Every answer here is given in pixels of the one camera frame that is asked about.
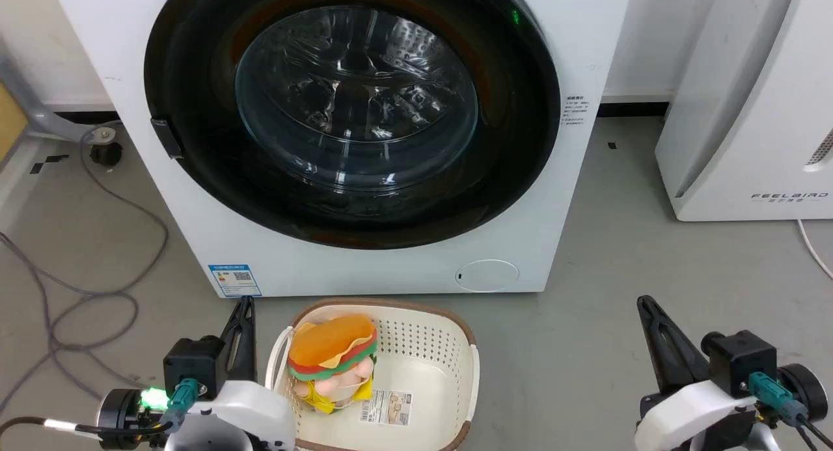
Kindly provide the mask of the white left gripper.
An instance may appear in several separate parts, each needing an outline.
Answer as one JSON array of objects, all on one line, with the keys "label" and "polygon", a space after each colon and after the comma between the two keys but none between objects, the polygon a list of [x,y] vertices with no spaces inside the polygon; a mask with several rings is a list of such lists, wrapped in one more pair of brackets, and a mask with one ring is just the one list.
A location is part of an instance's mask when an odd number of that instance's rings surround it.
[{"label": "white left gripper", "polygon": [[167,450],[294,450],[289,401],[258,383],[255,307],[251,296],[233,308],[221,333],[219,363],[226,379],[214,400],[199,400],[169,435]]}]

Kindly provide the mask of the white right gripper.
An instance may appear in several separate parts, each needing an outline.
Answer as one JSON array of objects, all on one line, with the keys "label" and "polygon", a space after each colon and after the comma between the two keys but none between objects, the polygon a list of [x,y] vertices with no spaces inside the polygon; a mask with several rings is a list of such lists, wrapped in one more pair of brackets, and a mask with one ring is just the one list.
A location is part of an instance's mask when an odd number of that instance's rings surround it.
[{"label": "white right gripper", "polygon": [[636,449],[746,447],[758,421],[756,399],[753,396],[733,398],[713,382],[706,381],[708,362],[654,297],[638,297],[636,308],[660,392],[640,401]]}]

